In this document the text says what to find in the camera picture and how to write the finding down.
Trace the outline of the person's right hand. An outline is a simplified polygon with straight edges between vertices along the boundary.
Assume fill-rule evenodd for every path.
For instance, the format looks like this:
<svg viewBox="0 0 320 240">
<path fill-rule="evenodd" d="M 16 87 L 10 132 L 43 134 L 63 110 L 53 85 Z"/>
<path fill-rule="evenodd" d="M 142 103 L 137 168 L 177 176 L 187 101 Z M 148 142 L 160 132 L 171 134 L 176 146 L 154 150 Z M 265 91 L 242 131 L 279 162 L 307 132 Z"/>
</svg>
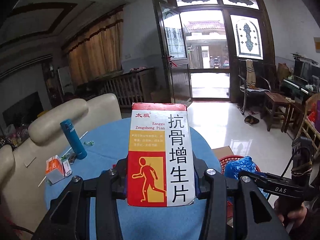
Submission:
<svg viewBox="0 0 320 240">
<path fill-rule="evenodd" d="M 280 212 L 279 199 L 277 199 L 274 202 L 274 211 L 277 214 L 280 221 L 282 222 L 282 224 L 284 224 L 285 218 L 284 218 L 283 214 Z M 294 228 L 299 227 L 303 223 L 303 221 L 306 217 L 307 211 L 308 211 L 308 209 L 302 203 L 300 208 L 293 210 L 287 214 L 288 219 L 293 222 Z"/>
</svg>

